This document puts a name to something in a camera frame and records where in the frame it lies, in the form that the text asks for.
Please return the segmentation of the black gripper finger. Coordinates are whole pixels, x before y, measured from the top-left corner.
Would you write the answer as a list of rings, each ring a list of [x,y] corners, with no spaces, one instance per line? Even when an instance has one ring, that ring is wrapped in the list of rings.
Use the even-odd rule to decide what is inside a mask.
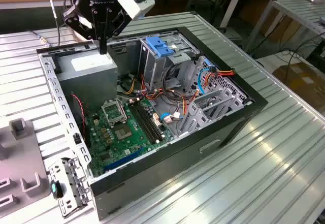
[[[63,13],[64,23],[86,40],[93,40],[100,54],[103,54],[103,27],[98,20],[96,9],[85,9],[86,14],[79,12],[73,5]]]
[[[118,36],[130,23],[131,18],[125,10],[120,10],[116,15],[111,9],[107,9],[102,39],[102,54],[107,53],[107,41]]]

